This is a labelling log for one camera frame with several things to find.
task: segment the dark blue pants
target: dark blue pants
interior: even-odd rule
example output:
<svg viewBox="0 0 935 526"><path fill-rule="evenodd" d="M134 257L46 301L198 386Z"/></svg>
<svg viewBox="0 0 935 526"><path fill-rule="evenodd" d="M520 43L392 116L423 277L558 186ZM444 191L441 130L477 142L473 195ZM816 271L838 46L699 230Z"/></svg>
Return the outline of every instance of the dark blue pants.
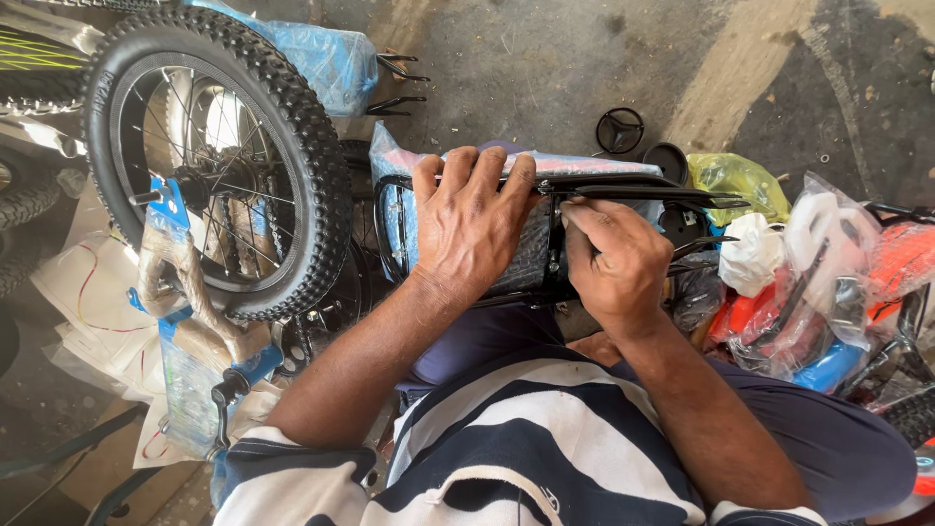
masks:
<svg viewBox="0 0 935 526"><path fill-rule="evenodd" d="M398 387L425 392L507 353L547 345L565 345L548 309L471 309L425 351ZM805 387L710 363L796 465L827 521L863 518L909 496L915 455L881 418ZM611 373L639 382L625 361Z"/></svg>

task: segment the navy and white striped shirt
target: navy and white striped shirt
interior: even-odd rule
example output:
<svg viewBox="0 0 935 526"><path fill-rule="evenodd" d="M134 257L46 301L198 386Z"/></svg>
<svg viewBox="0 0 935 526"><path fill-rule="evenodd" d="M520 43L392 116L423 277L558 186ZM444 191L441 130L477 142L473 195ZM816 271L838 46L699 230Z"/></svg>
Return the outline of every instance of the navy and white striped shirt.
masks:
<svg viewBox="0 0 935 526"><path fill-rule="evenodd" d="M401 416L394 438L387 488L371 499L372 450L254 429L227 454L215 524L825 524L803 507L727 502L706 517L646 392L572 351L460 376Z"/></svg>

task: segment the man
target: man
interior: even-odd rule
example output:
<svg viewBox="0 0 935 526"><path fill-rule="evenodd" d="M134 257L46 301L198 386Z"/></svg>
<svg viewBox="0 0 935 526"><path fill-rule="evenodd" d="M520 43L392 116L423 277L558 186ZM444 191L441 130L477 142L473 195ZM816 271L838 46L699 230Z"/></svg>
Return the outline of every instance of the man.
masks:
<svg viewBox="0 0 935 526"><path fill-rule="evenodd" d="M229 451L217 524L813 525L908 496L913 452L882 420L696 352L659 308L672 246L626 206L561 205L612 368L545 310L469 310L538 201L529 155L497 191L505 160L466 147L413 171L418 264ZM411 406L371 498L361 444L396 386Z"/></svg>

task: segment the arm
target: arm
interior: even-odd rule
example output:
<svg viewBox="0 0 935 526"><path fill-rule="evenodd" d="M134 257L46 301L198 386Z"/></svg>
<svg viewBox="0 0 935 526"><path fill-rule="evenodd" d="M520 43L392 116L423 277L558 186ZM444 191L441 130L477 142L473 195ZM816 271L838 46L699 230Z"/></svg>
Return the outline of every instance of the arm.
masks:
<svg viewBox="0 0 935 526"><path fill-rule="evenodd" d="M520 155L500 192L506 152L429 155L412 173L419 262L376 310L335 340L285 392L266 424L321 449L363 443L381 405L412 363L507 268L530 197L536 163ZM436 188L437 173L442 173Z"/></svg>
<svg viewBox="0 0 935 526"><path fill-rule="evenodd" d="M671 243L624 205L575 198L562 213L569 279L645 386L705 500L809 506L779 445L659 308Z"/></svg>

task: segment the yellow plastic bag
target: yellow plastic bag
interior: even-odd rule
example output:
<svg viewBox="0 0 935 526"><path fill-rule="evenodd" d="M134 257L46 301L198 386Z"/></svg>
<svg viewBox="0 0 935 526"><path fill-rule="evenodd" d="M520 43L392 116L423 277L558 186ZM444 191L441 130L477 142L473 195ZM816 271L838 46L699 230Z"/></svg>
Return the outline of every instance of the yellow plastic bag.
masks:
<svg viewBox="0 0 935 526"><path fill-rule="evenodd" d="M750 202L748 208L708 210L716 226L724 226L750 212L760 212L770 223L789 220L789 201L779 182L765 168L736 153L691 153L688 173L698 190L729 192Z"/></svg>

